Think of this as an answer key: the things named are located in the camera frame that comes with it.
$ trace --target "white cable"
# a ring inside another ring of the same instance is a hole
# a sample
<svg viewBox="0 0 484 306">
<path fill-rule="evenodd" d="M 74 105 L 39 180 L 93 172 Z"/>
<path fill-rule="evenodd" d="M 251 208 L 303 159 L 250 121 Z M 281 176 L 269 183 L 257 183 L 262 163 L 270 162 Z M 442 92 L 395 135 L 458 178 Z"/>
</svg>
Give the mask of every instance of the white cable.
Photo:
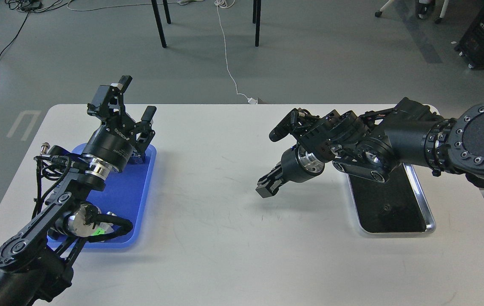
<svg viewBox="0 0 484 306">
<path fill-rule="evenodd" d="M 230 8 L 231 6 L 233 6 L 234 2 L 236 2 L 236 0 L 232 0 L 232 4 L 229 5 L 226 2 L 226 0 L 215 0 L 215 2 L 213 4 L 215 4 L 215 6 L 217 6 L 218 8 L 227 9 L 227 8 Z"/>
<path fill-rule="evenodd" d="M 216 0 L 216 7 L 217 7 L 217 16 L 219 17 L 219 26 L 221 27 L 221 32 L 223 33 L 223 42 L 225 44 L 225 62 L 226 62 L 226 71 L 229 73 L 230 75 L 230 78 L 232 79 L 232 81 L 234 82 L 234 87 L 236 88 L 236 95 L 242 95 L 244 97 L 246 97 L 247 101 L 249 102 L 250 99 L 244 95 L 243 93 L 239 93 L 238 92 L 238 84 L 236 84 L 236 81 L 234 81 L 234 77 L 232 77 L 232 74 L 230 73 L 230 70 L 229 70 L 229 61 L 227 60 L 226 58 L 226 37 L 225 37 L 225 31 L 223 30 L 223 25 L 221 25 L 221 15 L 219 15 L 219 8 L 220 8 L 220 5 L 217 4 L 219 0 Z"/>
<path fill-rule="evenodd" d="M 176 2 L 168 2 L 168 4 L 179 4 L 181 6 L 184 6 L 186 4 L 189 4 L 190 2 L 203 2 L 204 0 L 178 0 Z M 110 9 L 110 8 L 122 8 L 124 6 L 150 6 L 151 3 L 138 3 L 138 4 L 123 4 L 122 6 L 104 6 L 102 8 L 91 8 L 88 10 L 78 10 L 75 8 L 70 7 L 70 3 L 74 2 L 74 0 L 69 0 L 68 5 L 66 6 L 69 10 L 73 11 L 96 11 L 96 10 L 102 10 L 102 9 Z"/>
<path fill-rule="evenodd" d="M 191 3 L 191 2 L 203 2 L 204 0 L 178 0 L 178 4 L 180 6 L 186 6 L 187 4 Z"/>
</svg>

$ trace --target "wire bundle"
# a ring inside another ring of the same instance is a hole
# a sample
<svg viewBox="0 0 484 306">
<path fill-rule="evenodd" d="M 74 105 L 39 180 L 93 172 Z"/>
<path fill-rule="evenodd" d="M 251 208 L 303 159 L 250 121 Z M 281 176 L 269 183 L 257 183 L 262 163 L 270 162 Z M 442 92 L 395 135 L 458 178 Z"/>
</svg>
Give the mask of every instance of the wire bundle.
<svg viewBox="0 0 484 306">
<path fill-rule="evenodd" d="M 236 2 L 236 0 L 232 0 L 232 3 L 229 5 L 226 2 L 226 0 L 215 0 L 215 2 L 213 4 L 215 4 L 215 6 L 217 6 L 218 8 L 227 9 L 227 8 L 230 8 L 231 6 L 233 6 L 234 2 Z"/>
<path fill-rule="evenodd" d="M 10 10 L 17 10 L 17 11 L 20 11 L 20 12 L 30 12 L 30 13 L 33 13 L 33 14 L 56 10 L 57 8 L 61 8 L 61 7 L 68 4 L 68 3 L 63 4 L 63 2 L 64 2 L 64 0 L 55 0 L 55 2 L 53 2 L 52 5 L 47 6 L 46 8 L 38 8 L 36 10 L 27 11 L 24 8 L 26 8 L 27 6 L 32 4 L 28 0 L 4 0 L 4 3 L 9 6 Z"/>
<path fill-rule="evenodd" d="M 68 172 L 70 171 L 71 158 L 68 156 L 61 156 L 60 159 L 65 161 L 65 164 L 50 163 L 46 162 L 41 156 L 36 156 L 36 185 L 37 185 L 37 196 L 34 201 L 34 211 L 32 212 L 32 218 L 36 217 L 40 211 L 42 211 L 42 205 L 45 203 L 47 196 L 55 189 L 62 180 L 65 179 Z M 42 178 L 46 178 L 50 181 L 55 181 L 53 185 L 42 194 Z"/>
</svg>

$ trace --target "gray floor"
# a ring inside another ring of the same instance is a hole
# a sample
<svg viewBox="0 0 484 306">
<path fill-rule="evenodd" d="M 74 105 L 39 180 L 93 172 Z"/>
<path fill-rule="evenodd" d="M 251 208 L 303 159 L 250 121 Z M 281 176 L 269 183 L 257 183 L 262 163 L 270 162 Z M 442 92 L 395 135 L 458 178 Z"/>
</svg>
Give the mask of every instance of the gray floor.
<svg viewBox="0 0 484 306">
<path fill-rule="evenodd" d="M 484 1 L 452 1 L 440 25 L 416 20 L 413 0 L 398 0 L 375 18 L 384 2 L 265 0 L 256 48 L 252 1 L 236 0 L 220 13 L 239 91 L 266 103 L 291 104 L 397 103 L 407 96 L 455 117 L 484 102 L 484 71 L 468 69 L 452 45 Z M 72 6 L 127 3 L 134 2 L 79 0 Z M 30 15 L 0 62 L 0 202 L 47 110 L 90 102 L 98 85 L 123 74 L 134 77 L 126 103 L 246 103 L 226 72 L 213 1 L 172 4 L 170 13 L 172 25 L 164 23 L 167 49 L 160 46 L 151 6 Z M 24 18 L 0 2 L 0 51 Z M 9 134 L 24 111 L 34 112 Z M 29 199 L 29 215 L 32 207 Z"/>
</svg>

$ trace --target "green label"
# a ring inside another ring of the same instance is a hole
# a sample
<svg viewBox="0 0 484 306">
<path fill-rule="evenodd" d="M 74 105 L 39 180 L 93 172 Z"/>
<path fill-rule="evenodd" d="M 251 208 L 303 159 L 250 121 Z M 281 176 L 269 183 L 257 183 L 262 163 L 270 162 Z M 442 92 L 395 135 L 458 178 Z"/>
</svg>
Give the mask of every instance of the green label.
<svg viewBox="0 0 484 306">
<path fill-rule="evenodd" d="M 106 234 L 106 231 L 102 228 L 96 229 L 96 231 L 91 236 Z"/>
</svg>

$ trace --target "screw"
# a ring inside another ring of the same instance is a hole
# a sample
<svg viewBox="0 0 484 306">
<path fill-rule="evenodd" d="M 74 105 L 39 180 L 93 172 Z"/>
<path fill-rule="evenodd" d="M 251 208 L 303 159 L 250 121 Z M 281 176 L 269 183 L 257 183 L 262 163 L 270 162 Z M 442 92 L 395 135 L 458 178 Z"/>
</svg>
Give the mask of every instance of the screw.
<svg viewBox="0 0 484 306">
<path fill-rule="evenodd" d="M 377 173 L 376 171 L 370 171 L 370 175 L 374 180 L 376 180 L 376 182 L 380 182 L 380 183 L 385 182 L 385 179 L 383 178 L 383 176 L 380 173 Z"/>
<path fill-rule="evenodd" d="M 70 197 L 70 195 L 69 195 L 69 194 L 67 194 L 67 193 L 65 193 L 65 194 L 63 194 L 63 195 L 61 195 L 61 196 L 59 196 L 59 203 L 62 203 L 62 202 L 64 202 L 64 201 L 68 200 L 68 198 L 69 198 L 69 197 Z"/>
<path fill-rule="evenodd" d="M 345 172 L 344 168 L 339 163 L 333 163 L 334 168 L 336 168 L 340 172 Z"/>
</svg>

